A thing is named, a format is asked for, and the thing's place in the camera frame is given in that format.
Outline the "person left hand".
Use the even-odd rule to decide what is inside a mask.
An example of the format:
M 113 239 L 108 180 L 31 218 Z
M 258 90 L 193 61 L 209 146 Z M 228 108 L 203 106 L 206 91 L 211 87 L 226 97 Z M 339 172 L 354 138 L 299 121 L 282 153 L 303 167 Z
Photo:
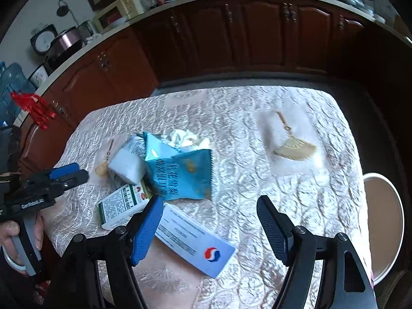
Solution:
M 34 243 L 38 250 L 42 249 L 44 224 L 42 216 L 38 213 L 35 218 L 35 225 L 33 228 Z M 8 256 L 6 262 L 17 272 L 24 276 L 28 276 L 26 270 L 22 270 L 23 261 L 17 252 L 12 238 L 20 233 L 19 224 L 12 220 L 1 223 L 1 245 L 4 252 Z

